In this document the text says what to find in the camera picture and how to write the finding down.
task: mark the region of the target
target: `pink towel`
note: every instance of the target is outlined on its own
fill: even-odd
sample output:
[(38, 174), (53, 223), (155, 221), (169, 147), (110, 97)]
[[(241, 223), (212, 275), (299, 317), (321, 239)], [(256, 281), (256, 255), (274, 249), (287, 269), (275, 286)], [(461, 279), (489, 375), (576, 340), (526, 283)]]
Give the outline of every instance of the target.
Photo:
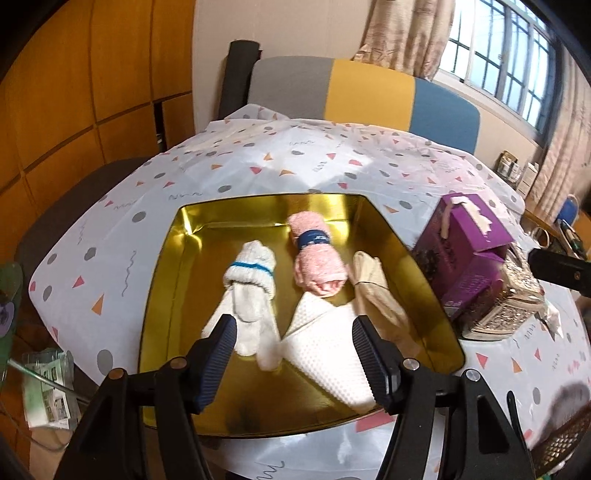
[(291, 239), (300, 249), (294, 263), (295, 282), (321, 298), (336, 295), (347, 281), (347, 271), (329, 243), (329, 228), (322, 216), (316, 212), (300, 212), (291, 215), (287, 223)]

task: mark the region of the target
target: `plastic package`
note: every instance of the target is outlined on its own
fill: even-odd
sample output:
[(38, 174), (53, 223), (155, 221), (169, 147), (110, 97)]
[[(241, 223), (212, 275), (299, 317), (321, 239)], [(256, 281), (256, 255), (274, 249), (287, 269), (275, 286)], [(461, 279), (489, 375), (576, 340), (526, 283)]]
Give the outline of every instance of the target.
[[(69, 389), (73, 388), (74, 358), (70, 352), (47, 349), (22, 356), (25, 367)], [(80, 409), (73, 395), (44, 384), (30, 375), (22, 381), (25, 418), (30, 429), (49, 427), (74, 430), (80, 420)]]

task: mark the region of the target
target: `purple box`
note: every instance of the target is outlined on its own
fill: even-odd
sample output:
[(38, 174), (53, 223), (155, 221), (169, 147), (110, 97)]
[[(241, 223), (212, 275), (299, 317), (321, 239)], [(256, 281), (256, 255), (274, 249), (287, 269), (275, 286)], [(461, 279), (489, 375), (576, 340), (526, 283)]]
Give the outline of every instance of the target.
[(512, 241), (477, 194), (452, 193), (441, 197), (413, 249), (413, 257), (448, 317), (454, 319), (499, 278)]

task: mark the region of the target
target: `navy blue band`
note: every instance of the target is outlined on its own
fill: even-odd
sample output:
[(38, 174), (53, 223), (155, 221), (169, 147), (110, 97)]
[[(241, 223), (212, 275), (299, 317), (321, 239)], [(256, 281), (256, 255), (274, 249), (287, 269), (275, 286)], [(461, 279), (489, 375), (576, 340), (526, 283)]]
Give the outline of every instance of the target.
[(308, 230), (302, 233), (297, 239), (297, 248), (301, 252), (308, 245), (329, 244), (330, 237), (322, 230)]
[(273, 276), (273, 272), (269, 268), (265, 267), (264, 265), (261, 265), (260, 263), (234, 262), (230, 266), (231, 267), (254, 268), (255, 270), (261, 270), (263, 272), (268, 273), (270, 276)]

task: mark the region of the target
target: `beige curtain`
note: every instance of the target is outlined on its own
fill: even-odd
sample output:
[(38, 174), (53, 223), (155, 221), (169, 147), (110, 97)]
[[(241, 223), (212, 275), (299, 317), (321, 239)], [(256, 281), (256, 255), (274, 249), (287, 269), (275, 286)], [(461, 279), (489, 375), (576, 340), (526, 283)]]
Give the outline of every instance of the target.
[(589, 175), (591, 153), (591, 86), (563, 47), (563, 94), (554, 135), (526, 207), (552, 223), (569, 193), (579, 190), (577, 176)]
[(432, 80), (452, 29), (456, 0), (375, 0), (356, 61)]

